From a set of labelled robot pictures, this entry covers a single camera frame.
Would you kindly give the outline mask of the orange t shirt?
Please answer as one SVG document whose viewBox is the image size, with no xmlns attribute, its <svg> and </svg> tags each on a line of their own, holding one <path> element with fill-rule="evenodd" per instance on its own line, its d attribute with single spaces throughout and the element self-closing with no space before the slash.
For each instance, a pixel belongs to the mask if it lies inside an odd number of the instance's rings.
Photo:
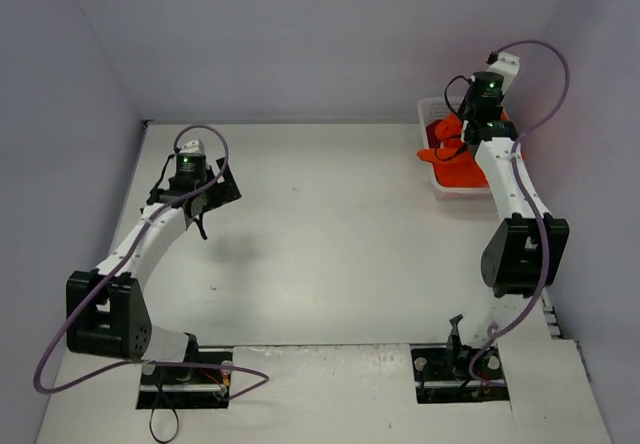
<svg viewBox="0 0 640 444">
<path fill-rule="evenodd" d="M 437 179 L 443 186 L 488 187 L 483 171 L 461 140 L 461 130 L 462 123 L 450 113 L 439 125 L 440 146 L 420 149 L 416 156 L 433 165 Z"/>
</svg>

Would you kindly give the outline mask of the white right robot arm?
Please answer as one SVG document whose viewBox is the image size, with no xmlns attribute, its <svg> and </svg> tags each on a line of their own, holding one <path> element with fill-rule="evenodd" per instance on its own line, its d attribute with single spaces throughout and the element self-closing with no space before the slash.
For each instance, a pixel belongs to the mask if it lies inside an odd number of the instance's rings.
<svg viewBox="0 0 640 444">
<path fill-rule="evenodd" d="M 514 330 L 552 284 L 569 236 L 565 219 L 542 203 L 529 177 L 514 124 L 503 116 L 503 75 L 475 72 L 457 111 L 461 140 L 483 172 L 499 225 L 480 258 L 489 292 L 450 320 L 445 369 L 464 376 L 495 340 Z"/>
</svg>

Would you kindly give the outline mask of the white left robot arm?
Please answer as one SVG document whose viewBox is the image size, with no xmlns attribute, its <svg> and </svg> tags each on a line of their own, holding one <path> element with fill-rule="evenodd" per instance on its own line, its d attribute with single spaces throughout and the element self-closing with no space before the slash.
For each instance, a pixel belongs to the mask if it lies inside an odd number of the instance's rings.
<svg viewBox="0 0 640 444">
<path fill-rule="evenodd" d="M 170 246 L 190 227 L 204 228 L 205 213 L 240 199 L 226 161 L 209 165 L 201 152 L 173 157 L 168 188 L 155 184 L 141 217 L 121 244 L 90 271 L 76 271 L 66 284 L 66 344 L 78 354 L 129 361 L 164 362 L 175 382 L 199 373 L 195 335 L 151 322 L 144 288 Z"/>
</svg>

